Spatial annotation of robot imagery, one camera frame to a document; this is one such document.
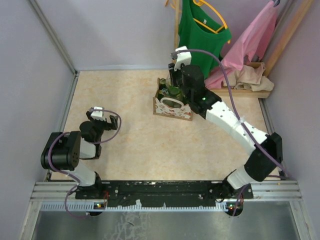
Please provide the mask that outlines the dark green bottle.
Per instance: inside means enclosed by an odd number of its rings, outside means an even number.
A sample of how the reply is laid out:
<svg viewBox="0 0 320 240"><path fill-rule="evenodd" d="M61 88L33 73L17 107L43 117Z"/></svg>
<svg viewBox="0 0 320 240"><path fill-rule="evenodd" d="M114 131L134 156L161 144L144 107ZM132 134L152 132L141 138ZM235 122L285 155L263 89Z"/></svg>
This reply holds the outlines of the dark green bottle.
<svg viewBox="0 0 320 240"><path fill-rule="evenodd" d="M166 86L166 79L160 78L159 79L159 88L158 88L158 97L168 96L169 95L169 89Z"/></svg>

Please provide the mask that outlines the green bottle yellow label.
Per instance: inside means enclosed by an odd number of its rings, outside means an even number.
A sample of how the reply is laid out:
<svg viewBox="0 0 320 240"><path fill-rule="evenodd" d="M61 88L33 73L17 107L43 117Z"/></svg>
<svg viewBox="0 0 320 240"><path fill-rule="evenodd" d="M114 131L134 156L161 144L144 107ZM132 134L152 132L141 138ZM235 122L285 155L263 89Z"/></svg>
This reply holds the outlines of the green bottle yellow label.
<svg viewBox="0 0 320 240"><path fill-rule="evenodd" d="M166 87L168 89L169 95L172 98L177 99L179 101L183 100L184 96L183 96L182 91L178 87L172 85L170 80L166 81Z"/></svg>

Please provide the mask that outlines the clear bottle green cap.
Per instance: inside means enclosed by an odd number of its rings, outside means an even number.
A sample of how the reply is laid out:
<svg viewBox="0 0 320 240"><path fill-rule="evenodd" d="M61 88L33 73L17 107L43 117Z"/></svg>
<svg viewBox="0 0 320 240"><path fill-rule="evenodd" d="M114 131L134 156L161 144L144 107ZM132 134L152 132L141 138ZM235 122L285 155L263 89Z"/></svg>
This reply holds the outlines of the clear bottle green cap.
<svg viewBox="0 0 320 240"><path fill-rule="evenodd" d="M180 109L184 105L180 100L174 98L165 99L163 103L166 104L168 107L177 109Z"/></svg>

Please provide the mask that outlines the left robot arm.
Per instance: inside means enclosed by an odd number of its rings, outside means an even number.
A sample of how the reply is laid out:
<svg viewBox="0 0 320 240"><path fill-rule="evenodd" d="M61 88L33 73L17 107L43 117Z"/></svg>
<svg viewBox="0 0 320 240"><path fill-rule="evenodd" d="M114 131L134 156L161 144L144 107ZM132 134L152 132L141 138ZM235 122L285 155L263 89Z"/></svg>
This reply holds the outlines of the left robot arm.
<svg viewBox="0 0 320 240"><path fill-rule="evenodd" d="M78 131L51 133L40 157L43 169L58 172L75 182L77 199L98 199L104 186L99 174L90 170L82 160L97 160L101 144L109 142L119 133L122 119L116 112L93 107L86 112L88 118Z"/></svg>

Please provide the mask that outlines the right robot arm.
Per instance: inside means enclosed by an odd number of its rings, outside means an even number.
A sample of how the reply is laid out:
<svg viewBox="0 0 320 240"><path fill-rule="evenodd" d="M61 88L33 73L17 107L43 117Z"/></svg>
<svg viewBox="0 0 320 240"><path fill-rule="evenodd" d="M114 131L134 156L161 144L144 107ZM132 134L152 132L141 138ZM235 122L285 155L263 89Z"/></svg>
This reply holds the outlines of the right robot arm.
<svg viewBox="0 0 320 240"><path fill-rule="evenodd" d="M262 182L283 160L282 138L267 134L236 115L214 92L205 87L204 75L197 65L168 65L173 87L181 90L190 109L205 120L216 124L242 145L248 154L246 163L232 171L214 191L219 200L235 198L241 188Z"/></svg>

